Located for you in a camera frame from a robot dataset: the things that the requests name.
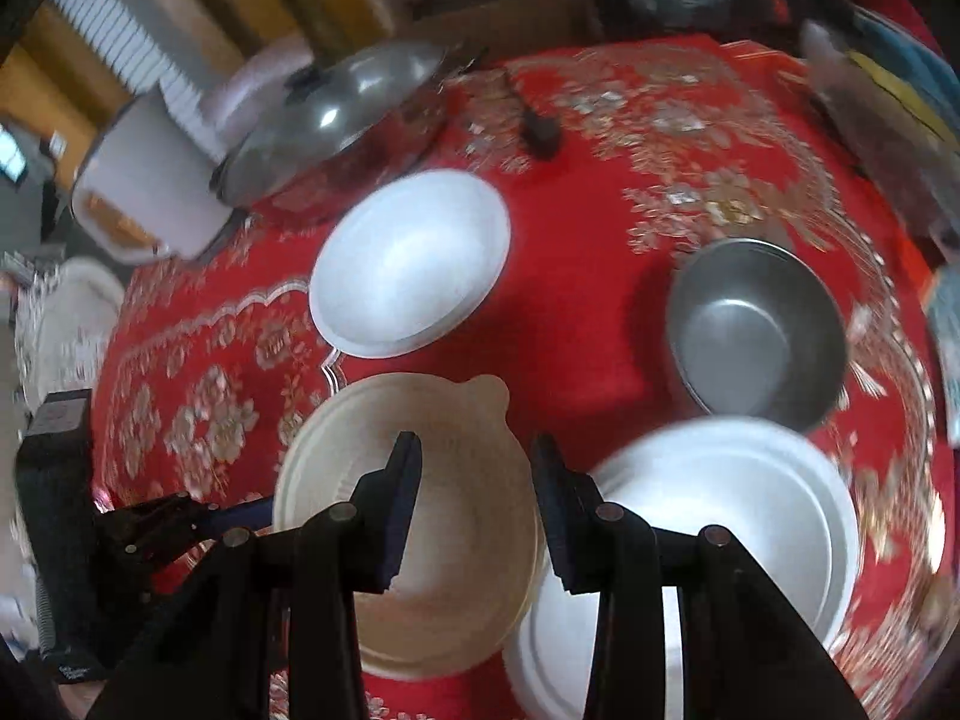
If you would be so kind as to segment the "stainless steel bowl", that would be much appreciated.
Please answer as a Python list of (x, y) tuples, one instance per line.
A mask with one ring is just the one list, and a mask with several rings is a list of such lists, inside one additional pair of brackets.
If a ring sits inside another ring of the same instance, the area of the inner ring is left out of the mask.
[(667, 294), (665, 349), (688, 408), (801, 434), (835, 408), (848, 364), (827, 286), (788, 249), (754, 238), (686, 257)]

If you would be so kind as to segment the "white ornate chair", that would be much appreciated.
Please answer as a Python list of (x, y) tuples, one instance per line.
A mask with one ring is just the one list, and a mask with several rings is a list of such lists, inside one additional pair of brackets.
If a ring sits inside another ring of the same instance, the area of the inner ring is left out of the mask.
[(124, 298), (119, 278), (89, 257), (32, 270), (13, 314), (26, 410), (36, 413), (50, 394), (96, 388)]

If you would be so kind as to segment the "clear plastic bag with items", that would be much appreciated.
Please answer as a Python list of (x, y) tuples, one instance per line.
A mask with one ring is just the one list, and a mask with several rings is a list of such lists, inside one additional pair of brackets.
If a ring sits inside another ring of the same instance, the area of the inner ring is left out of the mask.
[(958, 257), (958, 76), (905, 28), (857, 5), (802, 21), (809, 82), (908, 228)]

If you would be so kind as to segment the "white round plate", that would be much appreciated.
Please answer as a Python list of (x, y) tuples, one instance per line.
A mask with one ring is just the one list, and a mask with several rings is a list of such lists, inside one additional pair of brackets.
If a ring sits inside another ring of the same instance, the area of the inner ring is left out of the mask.
[(489, 182), (457, 169), (397, 179), (322, 244), (308, 289), (314, 327), (353, 358), (425, 348), (477, 310), (510, 247), (508, 207)]

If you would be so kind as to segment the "cream plastic bowl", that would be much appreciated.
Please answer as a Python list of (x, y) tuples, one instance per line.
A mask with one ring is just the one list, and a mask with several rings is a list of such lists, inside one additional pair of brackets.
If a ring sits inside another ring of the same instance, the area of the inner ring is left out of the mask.
[(421, 440), (423, 470), (400, 571), (382, 595), (356, 595), (366, 671), (397, 681), (446, 678), (501, 649), (544, 570), (526, 452), (506, 424), (498, 377), (455, 383), (391, 372), (343, 388), (286, 450), (274, 525), (299, 527), (381, 470), (398, 434)]

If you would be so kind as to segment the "white electric kettle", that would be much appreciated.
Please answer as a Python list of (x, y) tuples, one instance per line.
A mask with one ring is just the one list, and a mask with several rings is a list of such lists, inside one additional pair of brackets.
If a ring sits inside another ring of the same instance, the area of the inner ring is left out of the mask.
[(94, 138), (71, 186), (76, 222), (116, 262), (206, 262), (244, 223), (210, 190), (213, 161), (160, 88), (130, 99)]

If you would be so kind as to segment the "red floral tablecloth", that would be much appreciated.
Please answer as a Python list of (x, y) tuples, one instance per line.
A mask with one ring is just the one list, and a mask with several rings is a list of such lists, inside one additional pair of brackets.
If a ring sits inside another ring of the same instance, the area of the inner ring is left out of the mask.
[[(503, 67), (560, 122), (555, 160), (523, 147)], [(861, 530), (836, 658), (867, 712), (895, 717), (952, 630), (919, 621), (924, 595), (949, 583), (955, 528), (921, 257), (828, 133), (794, 57), (682, 37), (503, 67), (455, 83), (433, 160), (500, 190), (505, 270), (475, 314), (398, 367), (499, 377), (519, 439), (547, 431), (571, 463), (596, 465), (674, 419), (662, 312), (683, 255), (724, 236), (794, 250), (832, 291), (850, 342), (838, 410), (815, 434)], [(309, 319), (325, 239), (325, 227), (257, 223), (208, 265), (133, 273), (94, 397), (103, 504), (265, 496), (301, 423), (377, 372), (329, 348)]]

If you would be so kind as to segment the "steel pan with lid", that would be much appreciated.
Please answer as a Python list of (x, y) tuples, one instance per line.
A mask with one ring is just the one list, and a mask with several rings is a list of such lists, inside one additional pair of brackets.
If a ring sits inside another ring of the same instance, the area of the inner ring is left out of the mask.
[(446, 86), (483, 59), (400, 39), (293, 73), (215, 167), (213, 195), (275, 226), (333, 220), (427, 154), (449, 119)]

